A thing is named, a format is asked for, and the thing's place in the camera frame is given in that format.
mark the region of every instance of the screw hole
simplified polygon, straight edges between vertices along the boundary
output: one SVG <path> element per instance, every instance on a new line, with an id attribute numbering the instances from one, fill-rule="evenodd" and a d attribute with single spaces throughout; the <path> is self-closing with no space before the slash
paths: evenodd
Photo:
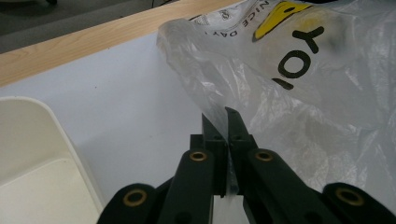
<path id="1" fill-rule="evenodd" d="M 269 152 L 258 152 L 256 153 L 256 159 L 260 161 L 271 161 L 274 157 Z"/>
<path id="2" fill-rule="evenodd" d="M 339 200 L 353 206 L 362 206 L 364 204 L 363 198 L 352 189 L 338 188 L 335 191 L 335 195 Z"/>
<path id="3" fill-rule="evenodd" d="M 204 152 L 197 151 L 190 154 L 190 159 L 193 161 L 204 161 L 206 158 L 207 156 Z"/>
<path id="4" fill-rule="evenodd" d="M 123 203 L 129 207 L 136 207 L 142 204 L 148 195 L 142 189 L 133 189 L 123 197 Z"/>

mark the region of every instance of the wooden table edge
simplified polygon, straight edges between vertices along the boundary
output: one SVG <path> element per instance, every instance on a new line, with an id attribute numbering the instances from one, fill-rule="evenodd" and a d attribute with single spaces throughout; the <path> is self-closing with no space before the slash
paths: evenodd
<path id="1" fill-rule="evenodd" d="M 180 0 L 115 21 L 0 54 L 0 87 L 158 30 L 166 21 L 191 18 L 240 0 Z"/>

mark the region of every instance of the plastic bag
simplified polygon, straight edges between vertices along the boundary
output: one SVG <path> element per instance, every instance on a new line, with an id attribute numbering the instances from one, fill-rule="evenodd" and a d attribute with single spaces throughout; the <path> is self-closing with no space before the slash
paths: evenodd
<path id="1" fill-rule="evenodd" d="M 396 212 L 396 2 L 251 0 L 169 21 L 157 44 L 224 135 L 229 106 L 309 187 Z"/>

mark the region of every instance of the white tray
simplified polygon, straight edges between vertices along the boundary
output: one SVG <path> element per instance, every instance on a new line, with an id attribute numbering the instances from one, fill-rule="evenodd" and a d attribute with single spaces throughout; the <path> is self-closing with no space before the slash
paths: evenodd
<path id="1" fill-rule="evenodd" d="M 0 98 L 0 223 L 95 223 L 102 209 L 52 111 Z"/>

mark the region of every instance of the translucent plastic bag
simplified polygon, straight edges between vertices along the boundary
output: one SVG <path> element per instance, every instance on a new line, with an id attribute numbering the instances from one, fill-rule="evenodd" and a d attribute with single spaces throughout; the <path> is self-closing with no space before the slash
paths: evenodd
<path id="1" fill-rule="evenodd" d="M 224 135 L 229 106 L 309 187 L 396 212 L 396 2 L 250 0 L 169 21 L 158 46 Z"/>

